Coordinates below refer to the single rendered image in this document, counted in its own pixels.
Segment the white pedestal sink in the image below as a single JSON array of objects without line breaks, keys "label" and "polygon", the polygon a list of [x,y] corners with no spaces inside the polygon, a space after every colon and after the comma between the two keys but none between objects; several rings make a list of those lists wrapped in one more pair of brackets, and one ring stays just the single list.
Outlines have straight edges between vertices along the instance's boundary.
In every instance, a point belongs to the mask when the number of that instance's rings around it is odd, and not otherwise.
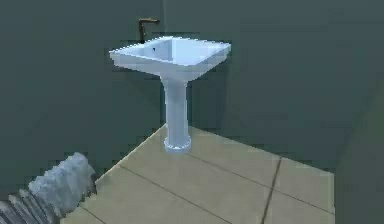
[{"label": "white pedestal sink", "polygon": [[164,87],[168,153],[191,149],[187,115],[187,84],[225,61],[231,44],[162,36],[109,51],[115,66],[158,76]]}]

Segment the dark brown faucet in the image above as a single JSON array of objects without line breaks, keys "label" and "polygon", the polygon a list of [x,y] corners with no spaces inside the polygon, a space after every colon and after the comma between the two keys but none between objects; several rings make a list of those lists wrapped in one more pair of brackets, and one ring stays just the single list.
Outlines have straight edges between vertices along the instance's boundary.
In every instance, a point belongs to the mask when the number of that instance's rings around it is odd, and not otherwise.
[{"label": "dark brown faucet", "polygon": [[146,23],[152,23],[152,24],[159,24],[160,20],[153,19],[153,18],[139,18],[138,20],[138,26],[139,26],[139,43],[143,44],[145,43],[145,24]]}]

